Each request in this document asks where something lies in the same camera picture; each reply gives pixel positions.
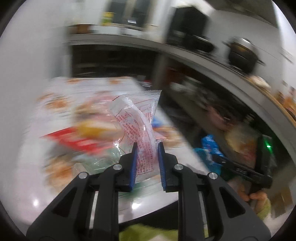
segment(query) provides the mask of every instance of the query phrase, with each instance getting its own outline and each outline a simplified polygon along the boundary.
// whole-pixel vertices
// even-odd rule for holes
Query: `black cooking pot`
[[[232,42],[223,43],[230,48],[229,63],[241,69],[244,73],[251,73],[256,63],[265,65],[264,62],[259,60],[257,48],[248,39],[233,38]]]
[[[215,46],[209,40],[205,39],[205,37],[198,37],[191,34],[185,35],[183,45],[188,50],[200,50],[206,53],[212,52],[215,49]]]

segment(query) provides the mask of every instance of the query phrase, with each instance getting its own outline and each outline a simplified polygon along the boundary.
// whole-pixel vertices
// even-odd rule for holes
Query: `window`
[[[153,0],[111,0],[108,12],[113,13],[112,23],[142,28],[147,22]]]

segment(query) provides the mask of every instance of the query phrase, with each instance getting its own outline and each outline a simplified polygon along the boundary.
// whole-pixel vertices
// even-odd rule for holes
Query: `silver screw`
[[[211,173],[209,174],[209,177],[210,177],[210,179],[213,179],[213,180],[215,180],[215,179],[217,179],[217,178],[218,178],[218,174],[217,174],[217,173],[215,173],[215,172],[211,172]]]
[[[79,173],[78,177],[80,179],[85,179],[87,177],[87,172],[81,172],[81,173]]]
[[[120,164],[115,164],[114,166],[113,166],[113,169],[114,170],[120,170],[122,168],[122,166],[120,165]]]
[[[175,168],[176,170],[182,170],[182,169],[183,169],[183,165],[182,165],[182,164],[176,164],[176,165],[174,166],[174,168]]]

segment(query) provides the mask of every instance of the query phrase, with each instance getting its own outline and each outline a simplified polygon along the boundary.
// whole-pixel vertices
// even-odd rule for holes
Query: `pot handle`
[[[266,64],[262,61],[262,60],[257,60],[257,63],[263,65],[263,66],[266,66]]]
[[[230,44],[229,43],[226,43],[224,41],[222,41],[223,44],[225,44],[226,46],[230,47]]]

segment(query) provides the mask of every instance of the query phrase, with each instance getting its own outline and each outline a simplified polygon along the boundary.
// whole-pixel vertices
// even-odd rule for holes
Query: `ceiling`
[[[214,9],[244,14],[277,27],[271,0],[206,0]]]

